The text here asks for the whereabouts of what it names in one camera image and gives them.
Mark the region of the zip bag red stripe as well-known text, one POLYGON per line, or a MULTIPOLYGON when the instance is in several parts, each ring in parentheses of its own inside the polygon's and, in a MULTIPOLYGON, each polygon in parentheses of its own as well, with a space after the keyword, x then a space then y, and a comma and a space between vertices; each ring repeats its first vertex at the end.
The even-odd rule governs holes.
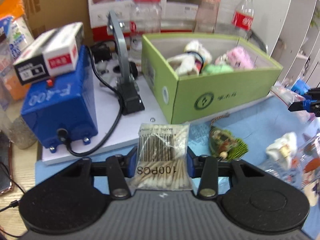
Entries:
MULTIPOLYGON (((278 99, 285 103, 287 110, 293 102, 306 100, 306 98, 303 96, 281 86, 272 86, 270 92, 272 92, 278 99)), ((312 120, 315 118, 313 113, 309 113, 307 111, 297 111, 291 113, 294 113, 301 123, 312 122, 312 120)))

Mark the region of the cotton swab bag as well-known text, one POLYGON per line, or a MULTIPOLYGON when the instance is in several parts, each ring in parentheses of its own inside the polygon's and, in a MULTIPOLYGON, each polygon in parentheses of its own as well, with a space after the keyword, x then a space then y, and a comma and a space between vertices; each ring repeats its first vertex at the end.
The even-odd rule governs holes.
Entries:
POLYGON ((185 191, 193 188, 187 170, 189 125, 141 124, 132 190, 185 191))

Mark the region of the pink tissue pack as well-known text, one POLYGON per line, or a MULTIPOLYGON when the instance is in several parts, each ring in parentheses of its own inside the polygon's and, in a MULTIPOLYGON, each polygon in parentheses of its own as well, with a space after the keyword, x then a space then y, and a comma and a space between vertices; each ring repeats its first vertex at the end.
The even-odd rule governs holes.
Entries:
POLYGON ((237 46, 226 53, 228 63, 235 69, 254 69, 254 63, 247 50, 237 46))

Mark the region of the green towel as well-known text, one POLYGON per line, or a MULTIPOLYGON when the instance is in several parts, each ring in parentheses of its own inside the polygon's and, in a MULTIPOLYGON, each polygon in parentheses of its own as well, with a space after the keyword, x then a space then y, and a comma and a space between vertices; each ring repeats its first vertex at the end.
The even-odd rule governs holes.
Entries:
POLYGON ((228 64, 208 64, 202 70, 202 74, 222 74, 222 73, 232 73, 234 68, 228 64))

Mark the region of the white plush toy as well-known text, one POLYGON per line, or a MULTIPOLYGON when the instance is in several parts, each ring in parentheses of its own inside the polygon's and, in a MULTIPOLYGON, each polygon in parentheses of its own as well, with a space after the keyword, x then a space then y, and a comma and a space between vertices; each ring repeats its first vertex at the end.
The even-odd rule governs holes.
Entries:
POLYGON ((177 76, 199 75, 202 60, 193 54, 180 54, 167 59, 177 76))

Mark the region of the blue tissue package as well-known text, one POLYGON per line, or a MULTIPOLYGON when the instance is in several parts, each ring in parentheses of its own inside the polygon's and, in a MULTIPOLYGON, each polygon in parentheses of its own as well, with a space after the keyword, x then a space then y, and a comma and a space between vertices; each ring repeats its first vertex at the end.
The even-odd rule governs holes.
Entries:
POLYGON ((299 94, 299 95, 304 95, 307 93, 310 89, 310 86, 307 85, 303 80, 298 79, 293 86, 291 87, 291 91, 299 94))

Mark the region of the green cardboard box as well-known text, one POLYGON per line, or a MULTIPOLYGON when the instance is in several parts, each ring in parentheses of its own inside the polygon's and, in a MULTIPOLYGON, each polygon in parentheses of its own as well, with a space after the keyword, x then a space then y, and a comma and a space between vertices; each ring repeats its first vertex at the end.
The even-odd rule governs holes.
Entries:
POLYGON ((170 124, 204 118, 264 98, 281 71, 277 61, 238 36, 162 33, 142 37, 142 72, 170 124), (198 40, 214 59, 241 46, 255 68, 179 77, 167 59, 183 53, 187 43, 193 40, 198 40))

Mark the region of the blue sealer machine box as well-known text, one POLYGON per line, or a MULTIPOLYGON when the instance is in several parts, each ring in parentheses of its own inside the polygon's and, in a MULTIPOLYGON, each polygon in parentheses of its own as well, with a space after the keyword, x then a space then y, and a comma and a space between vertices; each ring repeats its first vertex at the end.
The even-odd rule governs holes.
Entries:
POLYGON ((48 81, 33 83, 21 116, 43 147, 55 153, 59 136, 87 145, 98 134, 92 64, 85 46, 80 48, 76 70, 48 81))

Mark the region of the cola bottle red label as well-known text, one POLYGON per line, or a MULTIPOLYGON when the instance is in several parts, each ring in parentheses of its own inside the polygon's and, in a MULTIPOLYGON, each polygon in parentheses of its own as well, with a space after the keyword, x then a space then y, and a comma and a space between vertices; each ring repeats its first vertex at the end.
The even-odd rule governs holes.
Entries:
POLYGON ((242 0, 234 10, 232 25, 238 36, 248 37, 254 19, 253 0, 242 0))

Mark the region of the smartphone pink case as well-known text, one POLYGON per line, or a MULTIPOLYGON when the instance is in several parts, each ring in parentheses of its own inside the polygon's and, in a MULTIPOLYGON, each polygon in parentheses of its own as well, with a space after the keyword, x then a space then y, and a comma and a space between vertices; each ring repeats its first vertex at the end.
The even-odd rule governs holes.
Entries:
POLYGON ((0 192, 1 195, 12 190, 12 143, 8 137, 1 132, 0 136, 0 192))

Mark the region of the white black carton box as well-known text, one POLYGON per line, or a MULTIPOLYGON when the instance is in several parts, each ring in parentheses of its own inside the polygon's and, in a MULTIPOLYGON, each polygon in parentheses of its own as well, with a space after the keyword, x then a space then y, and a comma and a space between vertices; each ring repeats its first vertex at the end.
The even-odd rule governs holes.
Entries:
POLYGON ((83 40, 82 22, 42 33, 14 61, 18 80, 26 85, 75 71, 83 40))

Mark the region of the red-cap clear jar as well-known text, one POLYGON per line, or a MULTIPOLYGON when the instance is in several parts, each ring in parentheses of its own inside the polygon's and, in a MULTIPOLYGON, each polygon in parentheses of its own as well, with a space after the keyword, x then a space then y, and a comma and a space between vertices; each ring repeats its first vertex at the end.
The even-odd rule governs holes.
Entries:
POLYGON ((135 64, 142 60, 142 36, 161 31, 161 0, 132 0, 130 10, 130 57, 135 64))

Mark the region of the white orange detergent bag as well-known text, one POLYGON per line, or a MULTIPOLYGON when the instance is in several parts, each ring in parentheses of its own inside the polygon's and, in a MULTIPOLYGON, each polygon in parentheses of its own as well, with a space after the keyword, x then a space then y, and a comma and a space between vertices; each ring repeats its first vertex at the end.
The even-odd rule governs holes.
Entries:
POLYGON ((1 77, 18 74, 14 61, 34 41, 27 24, 23 0, 1 2, 1 77))

